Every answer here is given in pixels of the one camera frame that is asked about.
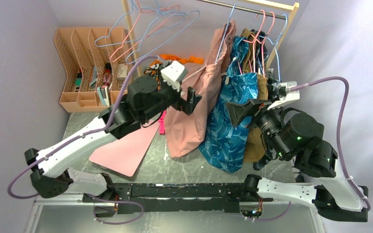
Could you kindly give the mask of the pink shorts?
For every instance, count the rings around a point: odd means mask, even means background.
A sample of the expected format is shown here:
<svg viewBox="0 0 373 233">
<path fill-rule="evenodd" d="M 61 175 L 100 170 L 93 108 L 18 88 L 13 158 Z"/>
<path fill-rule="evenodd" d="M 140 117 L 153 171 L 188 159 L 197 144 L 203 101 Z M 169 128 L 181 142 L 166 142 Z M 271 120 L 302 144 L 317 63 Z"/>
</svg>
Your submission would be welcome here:
<svg viewBox="0 0 373 233">
<path fill-rule="evenodd" d="M 196 149 L 205 138 L 207 118 L 214 108 L 222 83 L 222 73 L 230 64 L 230 53 L 237 27 L 228 34 L 227 52 L 214 64 L 223 29 L 216 29 L 211 41 L 210 51 L 202 68 L 193 67 L 182 83 L 182 88 L 192 87 L 202 96 L 191 115 L 186 115 L 170 107 L 164 125 L 167 148 L 171 158 L 180 158 Z"/>
</svg>

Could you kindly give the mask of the light blue wire hanger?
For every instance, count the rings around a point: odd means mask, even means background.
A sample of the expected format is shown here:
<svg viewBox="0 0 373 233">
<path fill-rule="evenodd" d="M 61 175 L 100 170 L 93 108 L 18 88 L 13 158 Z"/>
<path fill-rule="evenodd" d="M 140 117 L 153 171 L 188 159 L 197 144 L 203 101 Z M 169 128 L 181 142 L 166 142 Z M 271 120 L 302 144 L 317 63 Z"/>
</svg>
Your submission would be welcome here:
<svg viewBox="0 0 373 233">
<path fill-rule="evenodd" d="M 221 37 L 221 41 L 219 44 L 218 52 L 216 54 L 216 58 L 214 61 L 214 64 L 218 64 L 220 62 L 220 59 L 224 56 L 224 54 L 227 52 L 227 39 L 228 39 L 228 34 L 232 32 L 233 28 L 235 27 L 235 20 L 233 19 L 233 14 L 236 9 L 237 5 L 234 4 L 232 6 L 232 9 L 230 11 L 228 21 L 224 26 L 223 29 L 223 34 Z"/>
</svg>

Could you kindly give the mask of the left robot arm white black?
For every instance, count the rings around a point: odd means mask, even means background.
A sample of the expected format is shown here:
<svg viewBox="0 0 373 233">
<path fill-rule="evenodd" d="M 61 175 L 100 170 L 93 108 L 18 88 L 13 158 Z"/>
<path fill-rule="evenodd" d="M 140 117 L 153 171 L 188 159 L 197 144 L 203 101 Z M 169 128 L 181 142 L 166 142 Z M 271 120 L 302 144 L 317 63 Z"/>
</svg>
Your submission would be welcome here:
<svg viewBox="0 0 373 233">
<path fill-rule="evenodd" d="M 185 99 L 181 91 L 181 87 L 172 87 L 164 78 L 156 81 L 150 75 L 141 76 L 128 85 L 127 93 L 117 100 L 118 106 L 105 109 L 58 146 L 27 150 L 25 158 L 38 195 L 49 199 L 63 193 L 86 193 L 104 202 L 112 200 L 115 188 L 109 175 L 76 171 L 71 165 L 97 148 L 141 129 L 169 107 L 191 115 L 202 97 L 192 87 L 187 89 Z"/>
</svg>

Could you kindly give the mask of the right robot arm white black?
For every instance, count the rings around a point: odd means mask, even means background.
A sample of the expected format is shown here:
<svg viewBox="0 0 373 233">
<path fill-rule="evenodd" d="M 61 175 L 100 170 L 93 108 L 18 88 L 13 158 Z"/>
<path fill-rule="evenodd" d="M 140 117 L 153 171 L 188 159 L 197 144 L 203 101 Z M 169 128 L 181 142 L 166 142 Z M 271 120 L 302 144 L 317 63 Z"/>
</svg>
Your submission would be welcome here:
<svg viewBox="0 0 373 233">
<path fill-rule="evenodd" d="M 270 106 L 270 101 L 256 99 L 245 104 L 226 103 L 233 126 L 252 117 L 250 127 L 261 130 L 278 159 L 294 160 L 294 167 L 307 178 L 307 183 L 281 183 L 248 175 L 242 189 L 244 198 L 285 200 L 307 206 L 332 221 L 367 222 L 369 207 L 363 198 L 368 189 L 348 183 L 342 172 L 341 156 L 322 138 L 324 126 L 302 111 L 296 111 L 284 122 L 284 114 Z"/>
</svg>

